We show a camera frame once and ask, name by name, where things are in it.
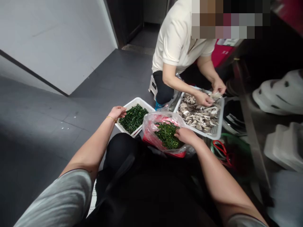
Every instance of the woman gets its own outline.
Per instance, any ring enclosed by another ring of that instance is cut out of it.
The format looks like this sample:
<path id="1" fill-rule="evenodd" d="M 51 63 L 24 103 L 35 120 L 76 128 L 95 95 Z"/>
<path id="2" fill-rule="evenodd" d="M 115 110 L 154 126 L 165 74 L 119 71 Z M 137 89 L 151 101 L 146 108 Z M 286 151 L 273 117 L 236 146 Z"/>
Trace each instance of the woman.
<path id="1" fill-rule="evenodd" d="M 211 61 L 216 39 L 207 38 L 209 35 L 202 32 L 201 25 L 192 24 L 194 19 L 192 7 L 195 6 L 192 6 L 191 0 L 178 0 L 161 25 L 152 60 L 152 72 L 158 90 L 156 109 L 171 100 L 174 89 L 195 96 L 201 105 L 211 106 L 212 99 L 207 94 L 189 86 L 190 83 L 209 89 L 207 84 L 210 82 L 214 93 L 224 94 L 226 90 Z M 202 15 L 206 14 L 201 13 L 200 17 L 195 17 L 195 19 L 201 21 Z M 196 65 L 192 65 L 196 60 L 199 70 Z M 179 73 L 185 82 L 179 80 L 175 76 L 176 73 Z"/>
<path id="2" fill-rule="evenodd" d="M 15 226 L 267 226 L 191 130 L 181 128 L 175 134 L 195 148 L 197 156 L 188 160 L 154 155 L 126 133 L 115 135 L 107 145 L 125 111 L 121 106 L 112 109 Z M 104 170 L 98 173 L 106 146 Z M 96 208 L 85 218 L 96 178 Z"/>

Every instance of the kitchen floor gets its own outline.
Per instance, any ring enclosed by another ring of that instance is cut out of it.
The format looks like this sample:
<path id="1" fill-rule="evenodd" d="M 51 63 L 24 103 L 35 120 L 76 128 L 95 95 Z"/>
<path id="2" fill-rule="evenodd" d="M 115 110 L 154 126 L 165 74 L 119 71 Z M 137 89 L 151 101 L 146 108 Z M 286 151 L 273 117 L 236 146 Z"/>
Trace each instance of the kitchen floor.
<path id="1" fill-rule="evenodd" d="M 0 77 L 1 226 L 18 220 L 113 106 L 136 97 L 155 105 L 151 67 L 151 55 L 116 49 L 70 97 Z"/>
<path id="2" fill-rule="evenodd" d="M 143 29 L 129 42 L 129 44 L 155 49 L 160 27 L 160 24 L 144 23 Z"/>

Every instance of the hand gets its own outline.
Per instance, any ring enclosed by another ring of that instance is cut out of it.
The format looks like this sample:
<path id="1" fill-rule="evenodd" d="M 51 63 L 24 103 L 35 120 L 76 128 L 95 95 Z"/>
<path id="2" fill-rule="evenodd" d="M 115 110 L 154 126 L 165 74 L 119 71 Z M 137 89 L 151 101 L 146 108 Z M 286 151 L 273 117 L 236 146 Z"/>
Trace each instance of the hand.
<path id="1" fill-rule="evenodd" d="M 174 136 L 177 137 L 180 141 L 191 146 L 193 146 L 197 141 L 201 140 L 192 130 L 188 128 L 177 129 Z"/>
<path id="2" fill-rule="evenodd" d="M 113 119 L 124 118 L 126 115 L 126 108 L 122 106 L 116 106 L 111 109 L 111 112 L 108 114 L 109 117 Z"/>
<path id="3" fill-rule="evenodd" d="M 204 92 L 197 90 L 197 92 L 194 96 L 196 98 L 196 102 L 198 105 L 210 107 L 214 103 L 214 100 L 212 98 L 210 98 L 208 96 L 208 94 L 206 94 Z"/>
<path id="4" fill-rule="evenodd" d="M 214 89 L 213 94 L 220 92 L 221 94 L 225 93 L 226 86 L 220 78 L 215 79 L 212 82 L 212 88 Z"/>

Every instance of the door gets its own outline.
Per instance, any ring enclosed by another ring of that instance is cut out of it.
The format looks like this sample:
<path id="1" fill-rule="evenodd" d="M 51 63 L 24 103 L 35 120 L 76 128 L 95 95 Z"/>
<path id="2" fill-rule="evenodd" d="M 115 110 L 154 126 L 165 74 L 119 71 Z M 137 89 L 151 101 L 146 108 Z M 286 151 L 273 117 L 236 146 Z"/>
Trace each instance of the door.
<path id="1" fill-rule="evenodd" d="M 143 1 L 107 0 L 107 5 L 121 49 L 143 28 Z"/>

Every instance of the green vegetable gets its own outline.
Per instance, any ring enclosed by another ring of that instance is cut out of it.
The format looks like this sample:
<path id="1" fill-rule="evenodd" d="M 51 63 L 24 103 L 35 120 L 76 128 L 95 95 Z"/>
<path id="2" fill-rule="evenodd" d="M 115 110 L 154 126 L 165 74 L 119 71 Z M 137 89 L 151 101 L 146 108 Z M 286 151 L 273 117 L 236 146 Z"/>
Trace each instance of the green vegetable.
<path id="1" fill-rule="evenodd" d="M 148 114 L 148 111 L 137 104 L 126 113 L 124 118 L 119 119 L 119 123 L 129 134 L 132 134 L 143 123 L 143 117 Z"/>
<path id="2" fill-rule="evenodd" d="M 183 143 L 174 136 L 176 130 L 179 129 L 174 123 L 170 121 L 165 122 L 157 122 L 158 131 L 155 131 L 156 136 L 162 141 L 163 147 L 167 149 L 178 149 Z"/>

